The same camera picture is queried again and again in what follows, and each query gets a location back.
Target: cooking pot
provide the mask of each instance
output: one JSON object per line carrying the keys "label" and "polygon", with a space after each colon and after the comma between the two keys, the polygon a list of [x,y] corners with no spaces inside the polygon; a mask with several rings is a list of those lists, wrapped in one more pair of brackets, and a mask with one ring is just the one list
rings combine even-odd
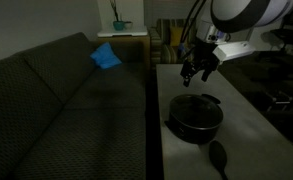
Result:
{"label": "cooking pot", "polygon": [[194,144],[210,142],[223,120],[220,101],[210,95],[184,94],[173,98],[167,127],[180,139]]}

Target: dark gray sofa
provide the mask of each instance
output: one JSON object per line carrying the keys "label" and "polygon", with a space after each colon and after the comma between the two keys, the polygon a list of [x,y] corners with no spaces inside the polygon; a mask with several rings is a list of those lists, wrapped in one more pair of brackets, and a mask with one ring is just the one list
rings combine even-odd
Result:
{"label": "dark gray sofa", "polygon": [[0,60],[0,179],[145,179],[142,45],[112,44],[124,63],[105,70],[97,45],[77,33]]}

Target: black ladle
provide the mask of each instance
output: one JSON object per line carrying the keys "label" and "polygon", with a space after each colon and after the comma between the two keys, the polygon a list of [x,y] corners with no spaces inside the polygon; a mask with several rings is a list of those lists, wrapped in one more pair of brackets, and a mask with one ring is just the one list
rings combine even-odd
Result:
{"label": "black ladle", "polygon": [[227,163],[227,155],[223,145],[214,140],[209,145],[209,159],[217,169],[217,171],[222,176],[223,180],[227,180],[227,176],[225,174],[225,166]]}

